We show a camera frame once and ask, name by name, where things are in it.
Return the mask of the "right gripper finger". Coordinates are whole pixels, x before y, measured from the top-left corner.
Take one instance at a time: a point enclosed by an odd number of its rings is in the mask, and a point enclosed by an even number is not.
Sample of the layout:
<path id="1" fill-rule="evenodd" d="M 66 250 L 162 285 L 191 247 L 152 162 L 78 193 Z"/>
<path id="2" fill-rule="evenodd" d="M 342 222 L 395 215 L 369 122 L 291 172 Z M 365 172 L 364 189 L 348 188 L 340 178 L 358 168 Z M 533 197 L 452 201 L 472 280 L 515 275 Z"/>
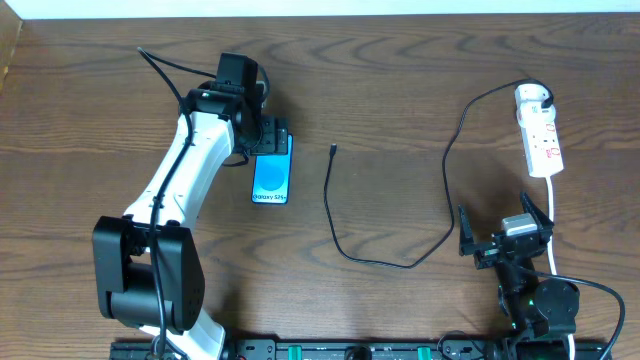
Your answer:
<path id="1" fill-rule="evenodd" d="M 526 192 L 520 193 L 520 202 L 525 213 L 532 216 L 541 235 L 552 235 L 554 222 L 531 200 Z"/>
<path id="2" fill-rule="evenodd" d="M 458 206 L 458 212 L 460 219 L 459 255 L 469 256 L 475 251 L 473 231 L 471 229 L 469 218 L 461 205 Z"/>

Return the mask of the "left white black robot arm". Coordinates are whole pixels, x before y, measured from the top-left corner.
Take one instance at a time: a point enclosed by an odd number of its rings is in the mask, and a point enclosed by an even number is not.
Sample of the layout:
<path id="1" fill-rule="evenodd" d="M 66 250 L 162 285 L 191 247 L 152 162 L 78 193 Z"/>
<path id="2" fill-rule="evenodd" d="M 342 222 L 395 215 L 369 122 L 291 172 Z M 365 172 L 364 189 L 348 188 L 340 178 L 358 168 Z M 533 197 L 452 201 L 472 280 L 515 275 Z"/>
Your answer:
<path id="1" fill-rule="evenodd" d="M 100 312 L 153 339 L 143 359 L 222 359 L 226 331 L 203 308 L 205 277 L 193 240 L 217 172 L 242 155 L 278 162 L 287 182 L 293 139 L 286 119 L 265 115 L 264 68 L 224 53 L 216 73 L 181 95 L 174 140 L 151 181 L 120 217 L 101 217 L 92 233 Z"/>

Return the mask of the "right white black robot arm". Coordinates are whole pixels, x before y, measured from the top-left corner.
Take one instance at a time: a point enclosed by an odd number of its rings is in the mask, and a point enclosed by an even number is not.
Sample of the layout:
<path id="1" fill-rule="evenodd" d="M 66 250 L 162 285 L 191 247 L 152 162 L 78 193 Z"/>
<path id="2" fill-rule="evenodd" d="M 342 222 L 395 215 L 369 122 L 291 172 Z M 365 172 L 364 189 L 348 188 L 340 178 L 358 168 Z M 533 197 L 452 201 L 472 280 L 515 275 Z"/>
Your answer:
<path id="1" fill-rule="evenodd" d="M 474 240 L 469 218 L 459 207 L 459 254 L 471 255 L 478 270 L 495 270 L 499 306 L 511 319 L 512 333 L 490 343 L 487 358 L 558 359 L 569 353 L 580 293 L 568 281 L 541 280 L 534 273 L 532 259 L 547 250 L 554 223 L 526 193 L 520 194 L 520 202 L 523 213 L 503 219 L 501 230 L 485 242 Z"/>

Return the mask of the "blue screen Galaxy smartphone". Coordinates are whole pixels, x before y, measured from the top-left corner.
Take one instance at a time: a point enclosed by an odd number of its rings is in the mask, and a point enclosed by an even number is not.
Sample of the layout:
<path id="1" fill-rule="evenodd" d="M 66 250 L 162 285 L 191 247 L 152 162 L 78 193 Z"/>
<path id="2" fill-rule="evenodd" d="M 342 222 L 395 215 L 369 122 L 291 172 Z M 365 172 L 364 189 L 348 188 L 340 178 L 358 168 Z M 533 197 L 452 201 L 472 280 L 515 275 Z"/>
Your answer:
<path id="1" fill-rule="evenodd" d="M 256 157 L 251 200 L 256 204 L 285 205 L 288 203 L 293 136 L 287 137 L 285 155 L 260 155 Z"/>

